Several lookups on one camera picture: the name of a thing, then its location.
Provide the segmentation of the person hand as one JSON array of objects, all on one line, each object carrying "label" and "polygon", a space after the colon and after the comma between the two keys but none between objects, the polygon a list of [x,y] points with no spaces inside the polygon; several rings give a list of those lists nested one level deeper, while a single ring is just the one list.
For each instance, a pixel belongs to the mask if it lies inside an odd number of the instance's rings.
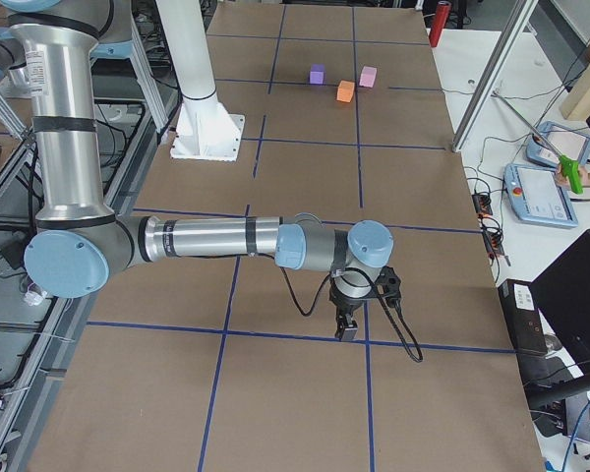
[{"label": "person hand", "polygon": [[[578,167],[577,175],[580,181],[584,180],[584,176],[586,174],[585,169]],[[556,183],[564,188],[571,189],[569,178],[563,173],[561,167],[559,166],[555,173],[555,181]]]}]

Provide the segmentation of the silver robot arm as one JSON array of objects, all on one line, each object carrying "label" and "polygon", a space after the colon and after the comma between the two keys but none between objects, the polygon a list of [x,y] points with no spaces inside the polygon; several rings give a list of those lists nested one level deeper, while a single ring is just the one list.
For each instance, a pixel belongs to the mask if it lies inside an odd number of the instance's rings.
[{"label": "silver robot arm", "polygon": [[9,31],[23,47],[32,129],[42,171],[44,203],[24,253],[32,281],[61,298],[102,288],[129,267],[164,258],[272,257],[283,270],[324,273],[336,309],[336,337],[357,332],[354,314],[378,299],[399,310],[388,260],[393,239],[379,222],[346,231],[301,213],[291,218],[238,217],[161,220],[119,217],[104,201],[90,59],[98,45],[129,39],[125,1],[9,1]]}]

